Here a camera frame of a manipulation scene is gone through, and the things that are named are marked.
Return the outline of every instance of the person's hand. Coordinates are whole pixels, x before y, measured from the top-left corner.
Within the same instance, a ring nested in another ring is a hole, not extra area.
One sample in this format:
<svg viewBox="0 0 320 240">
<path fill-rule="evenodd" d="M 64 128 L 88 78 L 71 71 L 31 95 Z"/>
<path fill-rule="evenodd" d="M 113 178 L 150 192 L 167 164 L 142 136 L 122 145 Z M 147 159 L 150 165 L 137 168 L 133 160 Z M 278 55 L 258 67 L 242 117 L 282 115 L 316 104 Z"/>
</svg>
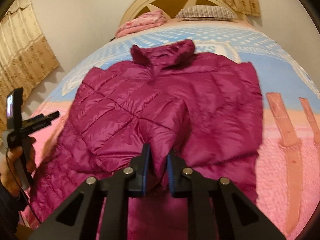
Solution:
<svg viewBox="0 0 320 240">
<path fill-rule="evenodd" d="M 35 142 L 36 142 L 36 139 L 31 137 L 31 143 L 33 144 Z M 18 197 L 20 195 L 21 183 L 13 164 L 21 155 L 22 155 L 22 147 L 19 146 L 8 152 L 8 163 L 9 163 L 10 169 L 8 167 L 6 157 L 4 157 L 0 163 L 0 181 L 4 186 L 4 188 L 13 197 Z M 26 167 L 29 173 L 32 173 L 36 169 L 35 149 L 33 146 L 31 147 L 30 160 L 27 162 Z"/>
</svg>

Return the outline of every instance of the small screen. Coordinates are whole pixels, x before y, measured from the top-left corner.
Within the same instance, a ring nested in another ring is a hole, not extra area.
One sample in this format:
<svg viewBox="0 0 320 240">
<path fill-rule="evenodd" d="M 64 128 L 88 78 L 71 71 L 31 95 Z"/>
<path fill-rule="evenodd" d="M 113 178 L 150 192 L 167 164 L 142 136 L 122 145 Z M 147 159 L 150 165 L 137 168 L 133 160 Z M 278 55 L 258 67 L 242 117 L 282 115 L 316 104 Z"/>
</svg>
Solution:
<svg viewBox="0 0 320 240">
<path fill-rule="evenodd" d="M 13 117 L 13 95 L 7 98 L 7 118 Z"/>
</svg>

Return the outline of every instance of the handheld controller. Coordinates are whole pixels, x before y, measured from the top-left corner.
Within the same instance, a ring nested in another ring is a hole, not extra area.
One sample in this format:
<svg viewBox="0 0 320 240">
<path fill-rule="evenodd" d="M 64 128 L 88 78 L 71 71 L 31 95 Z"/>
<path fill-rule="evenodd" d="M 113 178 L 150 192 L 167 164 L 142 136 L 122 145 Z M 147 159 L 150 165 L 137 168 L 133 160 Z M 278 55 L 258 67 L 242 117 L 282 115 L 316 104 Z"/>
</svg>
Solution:
<svg viewBox="0 0 320 240">
<path fill-rule="evenodd" d="M 51 125 L 51 121 L 58 118 L 60 113 L 56 111 L 47 116 L 40 114 L 23 121 L 21 115 L 22 97 L 23 88 L 17 88 L 7 96 L 7 130 L 3 132 L 2 140 L 7 149 L 22 146 L 23 153 L 15 161 L 14 167 L 22 189 L 26 190 L 33 184 L 33 178 L 26 168 L 31 150 L 31 138 L 29 135 Z"/>
</svg>

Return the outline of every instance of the bedspread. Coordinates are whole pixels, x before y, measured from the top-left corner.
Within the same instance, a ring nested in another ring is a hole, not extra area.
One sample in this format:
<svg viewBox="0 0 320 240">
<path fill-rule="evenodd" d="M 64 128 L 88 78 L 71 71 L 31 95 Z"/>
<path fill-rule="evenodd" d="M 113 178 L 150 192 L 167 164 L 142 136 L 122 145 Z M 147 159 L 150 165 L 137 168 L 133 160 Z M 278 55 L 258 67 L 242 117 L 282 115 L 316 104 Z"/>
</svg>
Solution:
<svg viewBox="0 0 320 240">
<path fill-rule="evenodd" d="M 130 48 L 157 47 L 192 39 L 196 52 L 214 52 L 235 62 L 252 62 L 263 94 L 263 143 L 256 163 L 257 206 L 294 239 L 319 202 L 320 93 L 307 73 L 275 41 L 250 27 L 227 22 L 164 25 L 114 40 L 83 60 L 55 88 L 35 114 L 59 110 L 62 117 L 34 134 L 36 163 L 50 153 L 63 116 L 82 79 L 92 67 L 107 69 L 132 60 Z M 36 223 L 28 210 L 25 217 Z"/>
</svg>

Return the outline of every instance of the wall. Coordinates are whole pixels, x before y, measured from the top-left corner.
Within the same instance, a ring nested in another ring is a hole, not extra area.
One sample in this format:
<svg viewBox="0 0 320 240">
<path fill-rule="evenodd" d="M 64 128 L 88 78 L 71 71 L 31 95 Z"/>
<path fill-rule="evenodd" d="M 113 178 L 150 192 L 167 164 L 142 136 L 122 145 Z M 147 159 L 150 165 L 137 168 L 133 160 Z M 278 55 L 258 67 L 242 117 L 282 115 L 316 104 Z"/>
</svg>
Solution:
<svg viewBox="0 0 320 240">
<path fill-rule="evenodd" d="M 32 0 L 34 11 L 61 67 L 32 92 L 23 116 L 28 117 L 62 78 L 81 60 L 108 43 L 135 0 Z"/>
<path fill-rule="evenodd" d="M 277 41 L 320 89 L 320 35 L 299 0 L 259 0 L 262 17 L 253 26 Z"/>
</svg>

